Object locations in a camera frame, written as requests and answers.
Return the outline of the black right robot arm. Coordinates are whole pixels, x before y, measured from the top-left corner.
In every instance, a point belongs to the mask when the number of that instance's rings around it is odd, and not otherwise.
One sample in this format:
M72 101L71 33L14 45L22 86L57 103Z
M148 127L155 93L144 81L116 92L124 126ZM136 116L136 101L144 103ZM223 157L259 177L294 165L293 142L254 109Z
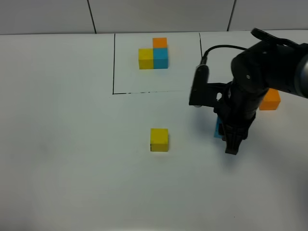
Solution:
M251 34L260 41L233 58L233 80L214 109L222 122L219 131L226 142L225 152L233 155L247 138L256 110L269 89L308 96L308 45L257 28Z

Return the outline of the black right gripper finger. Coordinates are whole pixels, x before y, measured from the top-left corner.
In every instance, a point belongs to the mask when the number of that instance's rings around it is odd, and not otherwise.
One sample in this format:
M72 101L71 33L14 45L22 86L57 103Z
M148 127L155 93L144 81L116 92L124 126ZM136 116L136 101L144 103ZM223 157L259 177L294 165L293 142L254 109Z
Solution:
M242 128L232 127L224 125L224 136L226 141L227 154L237 154L239 146L244 138L244 132Z

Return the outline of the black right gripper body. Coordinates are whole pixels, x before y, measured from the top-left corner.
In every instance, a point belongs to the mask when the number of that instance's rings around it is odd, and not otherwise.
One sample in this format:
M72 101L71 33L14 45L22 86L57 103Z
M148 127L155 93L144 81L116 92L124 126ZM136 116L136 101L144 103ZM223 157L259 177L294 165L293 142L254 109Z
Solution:
M224 140L245 140L256 117L256 111L268 92L268 88L248 92L239 83L228 83L219 106L214 110L221 120L219 131Z

